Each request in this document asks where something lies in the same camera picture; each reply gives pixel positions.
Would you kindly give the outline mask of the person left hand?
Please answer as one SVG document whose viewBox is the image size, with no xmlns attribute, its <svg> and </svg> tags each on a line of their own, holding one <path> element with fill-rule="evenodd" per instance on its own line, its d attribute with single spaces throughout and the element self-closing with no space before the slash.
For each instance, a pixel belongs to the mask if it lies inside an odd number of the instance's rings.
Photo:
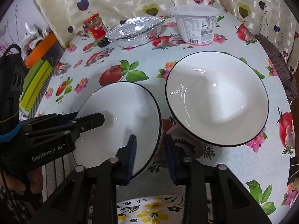
<svg viewBox="0 0 299 224">
<path fill-rule="evenodd" d="M 41 193 L 43 188 L 44 188 L 44 177 L 42 173 L 42 168 L 38 168 L 33 171 L 32 178 L 30 180 L 30 190 L 34 194 Z M 22 183 L 20 180 L 8 176 L 7 174 L 4 173 L 4 180 L 1 177 L 1 186 L 5 187 L 7 186 L 9 190 L 11 191 L 25 191 L 26 187 L 24 183 Z"/>
</svg>

